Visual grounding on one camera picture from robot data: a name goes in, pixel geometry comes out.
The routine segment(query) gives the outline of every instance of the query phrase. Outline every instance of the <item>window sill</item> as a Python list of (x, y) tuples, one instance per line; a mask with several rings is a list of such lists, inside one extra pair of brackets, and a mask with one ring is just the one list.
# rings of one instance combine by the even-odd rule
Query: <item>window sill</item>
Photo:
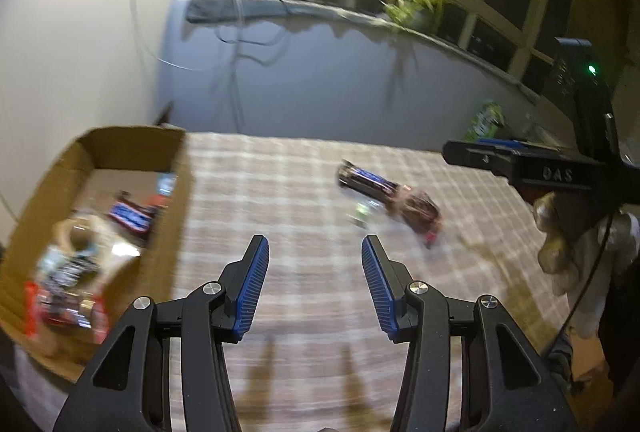
[[(306, 0), (241, 0), (244, 20), (260, 20), (264, 18), (285, 18), (287, 16), (311, 17), (324, 21), (347, 22), (359, 27), (392, 29), (405, 32), (422, 43), (437, 46), (438, 49), (455, 54), (475, 67), (489, 72), (501, 81), (513, 86), (527, 101), (535, 104), (539, 96), (522, 85), (513, 76), (498, 69), (489, 62), (468, 53), (457, 46), (432, 36), (399, 27), (393, 22), (371, 15), (318, 4)], [(186, 20), (190, 24), (220, 24), (234, 22), (238, 18), (234, 0), (191, 0), (186, 11)]]

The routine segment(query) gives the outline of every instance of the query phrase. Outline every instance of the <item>blue ribbed grip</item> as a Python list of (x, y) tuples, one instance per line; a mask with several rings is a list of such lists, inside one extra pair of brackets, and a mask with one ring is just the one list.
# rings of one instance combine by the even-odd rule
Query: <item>blue ribbed grip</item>
[(391, 296), (380, 263), (369, 239), (362, 241), (362, 267), (369, 284), (373, 305), (376, 308), (380, 328), (393, 339), (398, 333), (398, 324), (394, 317), (394, 300)]
[(258, 298), (260, 297), (264, 277), (267, 275), (268, 265), (269, 242), (267, 239), (262, 238), (238, 295), (238, 312), (233, 326), (233, 333), (238, 340), (242, 339), (242, 336), (251, 327), (252, 320), (254, 320), (255, 308), (258, 305)]

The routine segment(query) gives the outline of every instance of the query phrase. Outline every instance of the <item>cardboard box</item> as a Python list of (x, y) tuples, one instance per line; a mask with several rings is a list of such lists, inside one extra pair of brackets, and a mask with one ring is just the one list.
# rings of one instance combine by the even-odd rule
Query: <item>cardboard box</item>
[[(156, 302), (169, 300), (192, 183), (185, 138), (186, 133), (176, 128), (91, 130), (57, 158), (28, 201), (0, 266), (0, 326), (51, 372), (74, 382), (82, 373), (83, 362), (96, 348), (86, 335), (81, 338), (79, 333), (70, 332), (62, 338), (63, 351), (49, 358), (24, 335), (24, 283), (49, 244), (53, 225), (82, 202), (92, 176), (98, 177), (93, 181), (104, 183), (104, 177), (109, 176), (106, 170), (175, 173), (170, 204), (156, 220), (148, 247), (103, 293), (114, 320), (138, 296), (147, 295)], [(105, 170), (94, 174), (96, 169)]]

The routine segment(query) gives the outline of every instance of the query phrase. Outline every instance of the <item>table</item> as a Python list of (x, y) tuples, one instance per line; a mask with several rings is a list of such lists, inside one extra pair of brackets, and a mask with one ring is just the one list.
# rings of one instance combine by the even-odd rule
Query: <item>table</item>
[[(192, 134), (194, 187), (175, 272), (176, 298), (239, 260), (253, 234), (270, 265), (242, 342), (225, 346), (243, 432), (388, 431), (407, 346), (380, 330), (360, 245), (376, 233), (392, 260), (444, 295), (496, 295), (540, 350), (568, 313), (536, 261), (544, 241), (529, 207), (503, 178), (453, 167), (442, 156), (303, 139)], [(444, 223), (426, 249), (401, 221), (351, 224), (358, 195), (337, 185), (343, 159), (425, 190)], [(172, 342), (174, 431), (184, 428), (180, 342)], [(452, 340), (448, 422), (460, 416), (460, 342)]]

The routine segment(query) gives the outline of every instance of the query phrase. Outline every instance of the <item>plaid tablecloth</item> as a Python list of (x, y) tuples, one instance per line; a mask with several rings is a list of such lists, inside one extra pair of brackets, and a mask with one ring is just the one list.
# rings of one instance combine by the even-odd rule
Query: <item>plaid tablecloth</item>
[[(495, 294), (541, 348), (568, 313), (537, 265), (543, 235), (505, 180), (457, 168), (439, 154), (327, 141), (193, 134), (195, 177), (175, 297), (216, 280), (253, 234), (270, 265), (251, 331), (225, 347), (244, 432), (388, 431), (406, 357), (380, 330), (360, 245), (380, 237), (389, 257), (449, 297)], [(337, 185), (343, 159), (419, 187), (444, 224), (427, 250), (385, 214), (350, 223), (357, 194)], [(460, 416), (460, 343), (452, 341), (449, 423)], [(172, 420), (184, 428), (180, 342), (172, 343)]]

